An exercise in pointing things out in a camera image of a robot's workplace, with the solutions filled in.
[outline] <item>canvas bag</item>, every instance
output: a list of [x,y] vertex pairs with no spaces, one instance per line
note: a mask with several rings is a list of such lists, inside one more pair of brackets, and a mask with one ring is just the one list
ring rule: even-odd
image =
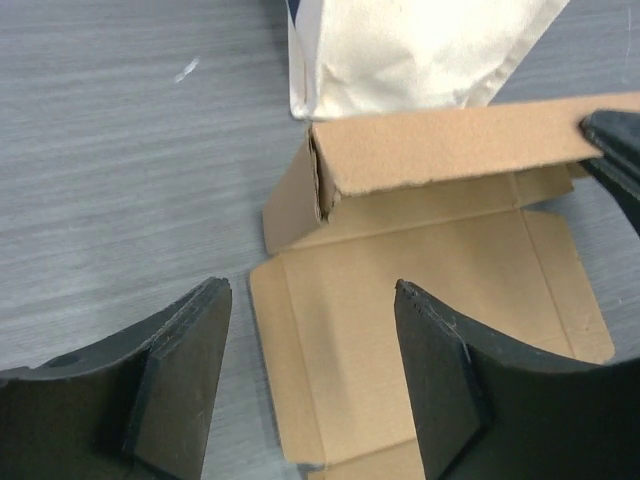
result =
[[569,0],[288,0],[291,113],[486,105]]

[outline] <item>cardboard box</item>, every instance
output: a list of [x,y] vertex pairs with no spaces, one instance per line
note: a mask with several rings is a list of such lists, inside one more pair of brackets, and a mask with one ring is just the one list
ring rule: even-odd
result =
[[282,447],[310,478],[424,479],[395,331],[399,278],[519,340],[613,355],[561,217],[599,155],[578,123],[640,93],[315,124],[264,209],[251,291]]

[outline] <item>unfolded cardboard box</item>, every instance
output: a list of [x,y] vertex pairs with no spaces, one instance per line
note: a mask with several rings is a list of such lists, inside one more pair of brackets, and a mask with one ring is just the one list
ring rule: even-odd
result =
[[424,479],[394,286],[537,347],[603,362],[613,345],[565,220],[597,156],[578,124],[640,93],[313,125],[264,209],[273,256],[251,291],[282,447],[310,478]]

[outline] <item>corrugated cardboard edge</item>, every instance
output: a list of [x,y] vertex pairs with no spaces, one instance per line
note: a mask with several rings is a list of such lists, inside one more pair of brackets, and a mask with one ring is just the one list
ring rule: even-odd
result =
[[316,158],[311,139],[307,137],[262,210],[269,254],[304,238],[322,223],[319,189]]
[[572,163],[598,156],[578,128],[597,109],[638,109],[640,92],[354,117],[311,135],[344,196]]
[[522,215],[573,357],[604,363],[615,348],[566,221],[551,213]]
[[253,270],[250,283],[285,457],[291,463],[325,463],[281,258]]

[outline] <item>cardboard flap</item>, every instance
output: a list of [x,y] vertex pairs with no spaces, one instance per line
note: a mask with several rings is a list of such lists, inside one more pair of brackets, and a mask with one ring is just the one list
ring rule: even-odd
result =
[[[264,209],[267,250],[505,211],[566,193],[570,175],[557,166],[599,155],[578,129],[599,108],[640,109],[640,93],[315,124]],[[541,167],[543,176],[535,173]]]
[[560,165],[348,197],[334,206],[326,225],[295,242],[292,248],[506,212],[572,189],[569,172]]
[[324,463],[309,380],[280,258],[251,272],[251,295],[285,457]]
[[309,480],[425,480],[417,440],[370,453],[323,472],[309,474]]
[[318,123],[312,136],[342,196],[600,156],[578,129],[597,109],[640,110],[640,92]]
[[[571,357],[602,364],[615,353],[598,301],[564,219],[522,212],[540,268],[567,339]],[[544,345],[547,350],[554,346]]]

